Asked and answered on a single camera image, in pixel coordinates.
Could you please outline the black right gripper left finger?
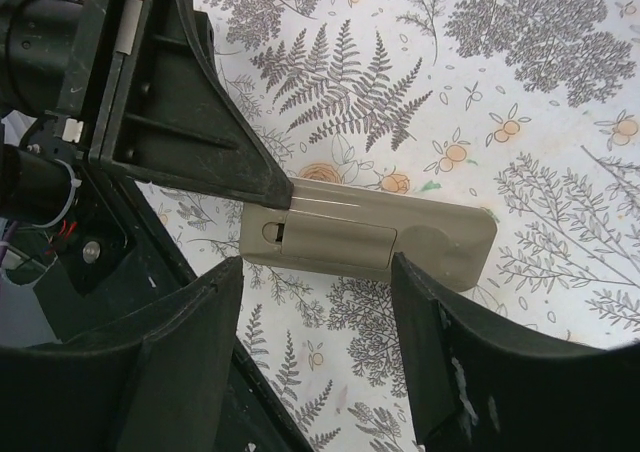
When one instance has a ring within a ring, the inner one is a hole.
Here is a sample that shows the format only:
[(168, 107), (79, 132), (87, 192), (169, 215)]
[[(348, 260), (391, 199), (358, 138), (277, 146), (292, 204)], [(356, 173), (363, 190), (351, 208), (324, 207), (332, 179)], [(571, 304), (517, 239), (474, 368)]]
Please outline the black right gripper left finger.
[(64, 344), (1, 351), (5, 451), (209, 451), (229, 375), (243, 264)]

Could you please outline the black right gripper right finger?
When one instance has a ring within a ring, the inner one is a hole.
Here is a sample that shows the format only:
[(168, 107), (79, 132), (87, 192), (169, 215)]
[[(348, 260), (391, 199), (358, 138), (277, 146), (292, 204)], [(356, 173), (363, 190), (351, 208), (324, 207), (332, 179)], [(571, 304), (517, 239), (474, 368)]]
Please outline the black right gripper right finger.
[(416, 442), (429, 451), (635, 451), (639, 347), (603, 350), (512, 322), (403, 255), (392, 304)]

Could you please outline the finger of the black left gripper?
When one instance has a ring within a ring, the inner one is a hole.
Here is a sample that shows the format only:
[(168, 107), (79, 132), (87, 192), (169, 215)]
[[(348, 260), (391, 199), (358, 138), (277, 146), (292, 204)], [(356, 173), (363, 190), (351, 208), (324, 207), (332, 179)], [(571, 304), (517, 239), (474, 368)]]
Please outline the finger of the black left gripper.
[(109, 174), (286, 210), (293, 184), (215, 70), (193, 0), (142, 0), (113, 54), (88, 159)]

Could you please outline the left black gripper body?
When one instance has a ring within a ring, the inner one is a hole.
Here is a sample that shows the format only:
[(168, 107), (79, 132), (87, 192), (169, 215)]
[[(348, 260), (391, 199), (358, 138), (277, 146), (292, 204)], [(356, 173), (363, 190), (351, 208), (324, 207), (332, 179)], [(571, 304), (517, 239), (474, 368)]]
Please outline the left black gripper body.
[(132, 0), (1, 0), (1, 114), (54, 122), (89, 159), (107, 127), (106, 96), (117, 42)]

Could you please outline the beige battery cover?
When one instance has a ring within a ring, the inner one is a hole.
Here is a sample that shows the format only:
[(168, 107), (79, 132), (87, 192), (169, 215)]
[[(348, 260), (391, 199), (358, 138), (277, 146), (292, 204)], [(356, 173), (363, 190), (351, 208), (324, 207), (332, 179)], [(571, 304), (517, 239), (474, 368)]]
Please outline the beige battery cover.
[(254, 263), (382, 271), (397, 235), (390, 227), (329, 216), (250, 209), (242, 218), (239, 245), (241, 255)]

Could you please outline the beige remote control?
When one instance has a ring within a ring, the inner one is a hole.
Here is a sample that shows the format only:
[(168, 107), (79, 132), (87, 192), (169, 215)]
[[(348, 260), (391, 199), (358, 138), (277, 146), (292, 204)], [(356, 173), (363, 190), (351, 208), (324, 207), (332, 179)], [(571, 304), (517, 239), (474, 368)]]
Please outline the beige remote control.
[(295, 178), (287, 210), (246, 204), (239, 252), (253, 264), (388, 282), (397, 253), (455, 292), (480, 279), (497, 224), (481, 209)]

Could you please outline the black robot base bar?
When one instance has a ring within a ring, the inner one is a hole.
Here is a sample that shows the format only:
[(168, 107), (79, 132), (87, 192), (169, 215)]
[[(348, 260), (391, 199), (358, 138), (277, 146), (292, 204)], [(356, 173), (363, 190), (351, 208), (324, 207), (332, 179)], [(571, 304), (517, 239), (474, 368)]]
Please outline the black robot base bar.
[(101, 331), (137, 347), (116, 450), (310, 450), (236, 336), (239, 255), (196, 275), (132, 180), (104, 187), (132, 249), (106, 282), (114, 317)]

